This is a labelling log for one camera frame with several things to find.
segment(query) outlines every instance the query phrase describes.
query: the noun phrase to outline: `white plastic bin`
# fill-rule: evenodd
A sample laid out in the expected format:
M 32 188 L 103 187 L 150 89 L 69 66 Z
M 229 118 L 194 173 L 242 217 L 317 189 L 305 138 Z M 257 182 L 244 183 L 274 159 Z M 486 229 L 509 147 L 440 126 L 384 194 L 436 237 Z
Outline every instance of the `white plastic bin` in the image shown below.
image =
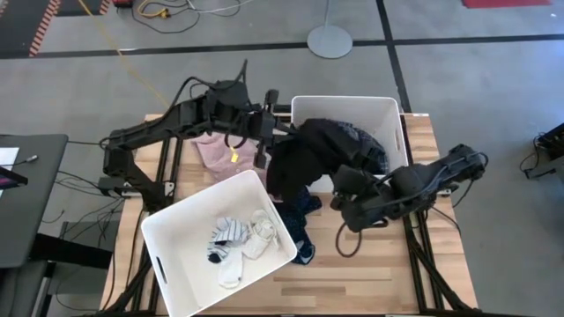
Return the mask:
M 256 260 L 243 256 L 240 285 L 218 284 L 219 265 L 207 259 L 207 246 L 218 217 L 249 221 L 266 210 L 277 227 L 273 243 Z M 162 297 L 172 317 L 199 313 L 289 263 L 296 246 L 254 171 L 245 171 L 198 192 L 148 217 L 141 230 Z
M 399 108 L 393 98 L 296 96 L 292 99 L 292 123 L 296 127 L 314 118 L 350 122 L 365 130 L 383 146 L 388 155 L 390 171 L 408 165 Z M 329 193 L 332 190 L 333 183 L 328 175 L 322 176 L 309 187 L 309 191 L 315 193 Z

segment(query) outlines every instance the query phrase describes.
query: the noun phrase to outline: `wooden tabletop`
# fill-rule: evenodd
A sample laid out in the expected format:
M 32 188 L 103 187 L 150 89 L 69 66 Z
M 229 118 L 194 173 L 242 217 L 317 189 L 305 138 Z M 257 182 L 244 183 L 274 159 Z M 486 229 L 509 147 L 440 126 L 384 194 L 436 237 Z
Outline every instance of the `wooden tabletop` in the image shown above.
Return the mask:
M 146 120 L 158 117 L 147 115 Z M 407 135 L 414 162 L 428 163 L 439 158 L 433 127 L 427 114 L 404 114 Z M 193 195 L 213 184 L 199 154 L 190 142 L 184 141 L 181 169 L 177 182 L 176 200 Z M 161 144 L 139 149 L 137 165 L 154 178 L 159 162 Z M 174 151 L 171 142 L 166 173 L 170 173 Z M 330 196 L 322 195 L 323 207 L 308 216 L 307 232 L 315 244 L 314 260 L 308 266 L 287 264 L 255 284 L 235 293 L 204 311 L 204 313 L 416 313 L 417 300 L 412 281 L 402 221 L 390 222 L 384 229 L 365 230 L 360 251 L 353 258 L 341 257 L 335 249 L 335 235 L 343 223 L 339 212 L 329 207 Z M 115 285 L 110 305 L 125 288 L 130 266 L 132 243 L 133 263 L 130 277 L 137 272 L 143 246 L 140 230 L 134 231 L 141 211 L 141 199 L 132 198 L 123 207 L 114 253 Z M 455 217 L 449 198 L 439 198 L 439 210 Z M 469 306 L 477 306 L 460 236 L 456 228 L 433 211 L 427 220 L 434 251 L 435 264 L 451 288 Z M 357 235 L 343 235 L 341 247 L 352 250 Z M 428 276 L 422 278 L 427 305 L 433 307 Z M 152 272 L 145 281 L 141 307 L 147 308 L 152 284 Z M 100 307 L 106 303 L 113 283 L 112 269 L 108 270 L 106 287 Z M 157 314 L 166 314 L 162 298 Z

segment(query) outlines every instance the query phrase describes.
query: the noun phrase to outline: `pink cloth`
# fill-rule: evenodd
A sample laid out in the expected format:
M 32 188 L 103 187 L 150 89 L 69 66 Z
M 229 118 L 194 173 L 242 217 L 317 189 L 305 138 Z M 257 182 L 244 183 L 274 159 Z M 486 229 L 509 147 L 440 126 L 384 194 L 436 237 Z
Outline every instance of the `pink cloth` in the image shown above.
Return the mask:
M 239 158 L 233 163 L 231 157 L 233 153 L 231 149 L 226 147 L 224 143 L 224 134 L 212 133 L 211 136 L 203 134 L 190 141 L 197 147 L 202 156 L 205 167 L 210 171 L 216 181 L 223 181 L 237 173 L 254 169 L 258 177 L 265 184 L 266 170 L 254 168 L 253 159 L 256 153 L 256 146 L 249 140 L 245 144 L 236 149 Z M 241 141 L 238 136 L 230 136 L 229 144 L 237 145 Z

